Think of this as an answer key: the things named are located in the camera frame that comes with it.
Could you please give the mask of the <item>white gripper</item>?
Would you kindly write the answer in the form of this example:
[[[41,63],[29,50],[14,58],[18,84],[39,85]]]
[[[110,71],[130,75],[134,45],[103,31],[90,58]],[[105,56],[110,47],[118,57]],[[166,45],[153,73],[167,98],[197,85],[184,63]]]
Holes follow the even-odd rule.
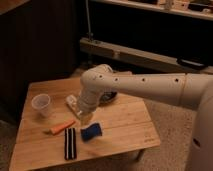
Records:
[[[78,118],[80,119],[81,124],[88,125],[93,118],[93,112],[96,110],[97,105],[88,104],[83,101],[78,101],[77,105],[79,109]]]

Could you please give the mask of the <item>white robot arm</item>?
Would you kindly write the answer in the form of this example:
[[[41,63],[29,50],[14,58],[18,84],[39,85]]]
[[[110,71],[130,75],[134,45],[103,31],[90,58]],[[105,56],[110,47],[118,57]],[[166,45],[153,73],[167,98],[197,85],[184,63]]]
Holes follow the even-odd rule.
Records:
[[[96,110],[104,92],[120,92],[197,111],[186,171],[213,171],[213,75],[118,74],[107,64],[85,71],[78,108]]]

